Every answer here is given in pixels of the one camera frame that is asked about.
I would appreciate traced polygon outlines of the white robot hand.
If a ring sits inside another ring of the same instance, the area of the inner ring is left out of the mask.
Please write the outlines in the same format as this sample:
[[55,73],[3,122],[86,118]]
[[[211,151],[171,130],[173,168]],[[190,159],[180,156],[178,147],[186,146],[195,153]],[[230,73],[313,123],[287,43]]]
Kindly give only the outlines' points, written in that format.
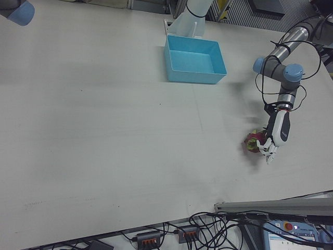
[[259,152],[265,157],[267,164],[274,160],[277,150],[287,143],[289,131],[289,111],[279,110],[271,114],[266,128],[265,143],[261,144],[256,140]]

